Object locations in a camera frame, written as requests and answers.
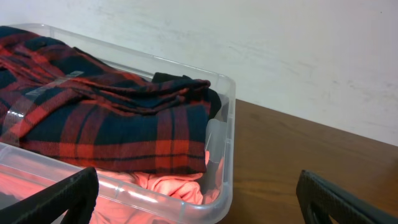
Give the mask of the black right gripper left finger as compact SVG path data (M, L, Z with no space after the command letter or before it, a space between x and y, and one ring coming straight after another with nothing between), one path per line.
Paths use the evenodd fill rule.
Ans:
M2 224L88 224L96 206L99 180L87 167L46 189L1 209Z

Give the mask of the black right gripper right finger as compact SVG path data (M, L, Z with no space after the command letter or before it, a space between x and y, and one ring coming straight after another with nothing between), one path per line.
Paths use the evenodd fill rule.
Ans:
M300 173L296 196L306 224L394 224L397 217L308 170Z

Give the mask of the black garment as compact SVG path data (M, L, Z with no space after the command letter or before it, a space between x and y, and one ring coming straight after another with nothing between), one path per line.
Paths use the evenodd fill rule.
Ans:
M175 76L170 75L168 73L160 73L156 72L152 78L152 83L163 83L171 80L191 80L190 77L183 76ZM213 119L217 112L221 109L221 100L218 96L217 92L212 89L207 89L207 99L210 101L210 113L208 119Z

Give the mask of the red plaid flannel shirt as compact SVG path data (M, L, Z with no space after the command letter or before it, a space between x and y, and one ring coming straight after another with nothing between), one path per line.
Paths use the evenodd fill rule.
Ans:
M203 173L209 87L153 83L60 40L1 27L1 141L69 164Z

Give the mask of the pink garment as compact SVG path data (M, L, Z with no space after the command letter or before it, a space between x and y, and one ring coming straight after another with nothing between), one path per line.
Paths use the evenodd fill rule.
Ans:
M1 193L25 199L76 172L79 167L5 148ZM226 187L207 190L200 174L158 176L98 172L99 194L91 223L217 223L231 205Z

